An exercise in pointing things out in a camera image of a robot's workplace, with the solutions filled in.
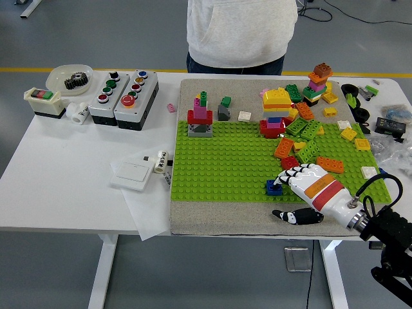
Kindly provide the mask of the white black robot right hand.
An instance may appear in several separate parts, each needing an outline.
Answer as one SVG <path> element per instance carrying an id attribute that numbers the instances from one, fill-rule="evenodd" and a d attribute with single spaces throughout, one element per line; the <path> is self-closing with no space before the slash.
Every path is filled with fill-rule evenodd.
<path id="1" fill-rule="evenodd" d="M 272 211 L 275 217 L 292 225 L 316 224 L 330 216 L 348 228 L 350 221 L 361 211 L 358 203 L 350 205 L 352 197 L 349 190 L 317 164 L 301 164 L 285 170 L 275 179 L 275 184 L 289 186 L 309 204 L 309 208 L 292 212 Z"/>

